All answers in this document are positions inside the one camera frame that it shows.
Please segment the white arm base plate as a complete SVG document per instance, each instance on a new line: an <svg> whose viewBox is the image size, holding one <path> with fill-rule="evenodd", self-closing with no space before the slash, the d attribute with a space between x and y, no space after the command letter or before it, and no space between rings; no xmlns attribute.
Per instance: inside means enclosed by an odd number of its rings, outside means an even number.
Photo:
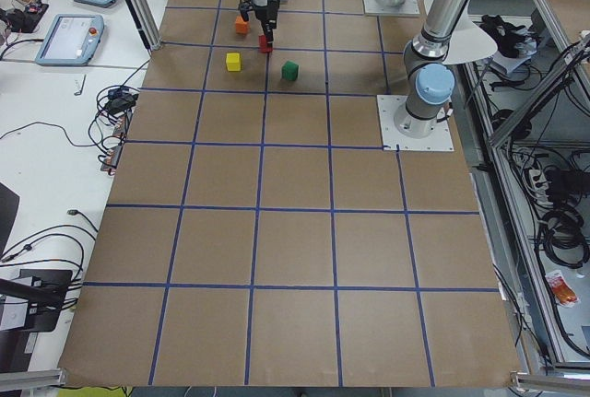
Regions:
<svg viewBox="0 0 590 397"><path fill-rule="evenodd" d="M383 149L388 151L453 152L454 144L443 108L427 121L412 117L405 95L378 95Z"/></svg>
<svg viewBox="0 0 590 397"><path fill-rule="evenodd" d="M364 14L368 16L391 16L417 18L420 15L417 0L363 0Z"/></svg>

